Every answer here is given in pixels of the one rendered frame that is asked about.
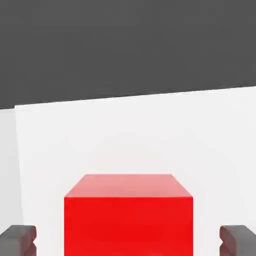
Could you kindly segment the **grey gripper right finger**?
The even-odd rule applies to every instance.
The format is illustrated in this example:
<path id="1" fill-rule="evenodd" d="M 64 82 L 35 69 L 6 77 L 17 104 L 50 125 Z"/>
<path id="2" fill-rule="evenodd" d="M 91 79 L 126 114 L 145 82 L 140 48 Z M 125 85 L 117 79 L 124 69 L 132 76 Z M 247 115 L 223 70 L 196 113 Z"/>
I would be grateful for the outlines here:
<path id="1" fill-rule="evenodd" d="M 256 256 L 256 234 L 245 225 L 222 225 L 219 256 Z"/>

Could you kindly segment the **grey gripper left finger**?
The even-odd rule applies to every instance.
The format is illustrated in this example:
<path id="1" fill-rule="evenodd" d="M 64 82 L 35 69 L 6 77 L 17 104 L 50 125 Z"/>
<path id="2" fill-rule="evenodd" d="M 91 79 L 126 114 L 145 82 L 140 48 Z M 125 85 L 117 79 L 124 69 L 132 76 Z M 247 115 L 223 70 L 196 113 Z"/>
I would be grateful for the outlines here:
<path id="1" fill-rule="evenodd" d="M 37 256 L 34 225 L 11 225 L 0 235 L 0 256 Z"/>

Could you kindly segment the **small red cube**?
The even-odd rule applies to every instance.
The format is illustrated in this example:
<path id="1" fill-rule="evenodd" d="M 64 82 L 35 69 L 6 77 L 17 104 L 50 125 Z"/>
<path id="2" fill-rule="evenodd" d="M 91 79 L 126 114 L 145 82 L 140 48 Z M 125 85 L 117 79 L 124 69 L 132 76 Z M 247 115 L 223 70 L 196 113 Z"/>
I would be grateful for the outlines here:
<path id="1" fill-rule="evenodd" d="M 64 197 L 64 256 L 194 256 L 193 220 L 171 174 L 87 174 Z"/>

